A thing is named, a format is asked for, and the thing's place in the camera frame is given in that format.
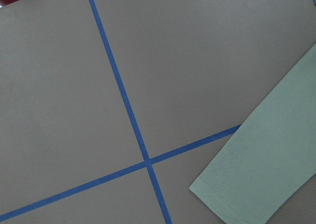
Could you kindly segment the olive green long-sleeve shirt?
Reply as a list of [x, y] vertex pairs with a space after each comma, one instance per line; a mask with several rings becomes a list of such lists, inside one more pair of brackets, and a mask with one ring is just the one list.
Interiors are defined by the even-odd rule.
[[316, 172], [316, 49], [255, 108], [190, 185], [228, 224], [264, 224]]

